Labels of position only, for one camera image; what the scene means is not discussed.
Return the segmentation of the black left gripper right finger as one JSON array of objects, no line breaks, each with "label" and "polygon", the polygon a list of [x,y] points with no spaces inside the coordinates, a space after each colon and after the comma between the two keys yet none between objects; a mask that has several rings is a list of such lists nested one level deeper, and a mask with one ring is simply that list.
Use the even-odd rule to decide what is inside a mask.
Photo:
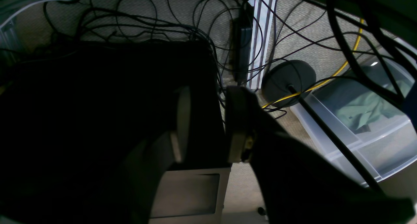
[{"label": "black left gripper right finger", "polygon": [[405,224],[411,199],[362,187],[308,146],[290,136],[240,86],[225,94],[228,162],[250,164],[270,224]]}]

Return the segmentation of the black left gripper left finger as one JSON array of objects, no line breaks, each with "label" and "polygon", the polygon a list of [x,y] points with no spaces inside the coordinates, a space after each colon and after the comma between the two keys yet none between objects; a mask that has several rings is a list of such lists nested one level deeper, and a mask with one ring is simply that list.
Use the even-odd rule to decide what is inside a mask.
[{"label": "black left gripper left finger", "polygon": [[137,145],[124,160],[129,191],[129,223],[147,224],[159,183],[167,169],[186,157],[191,118],[189,87],[175,92],[168,129]]}]

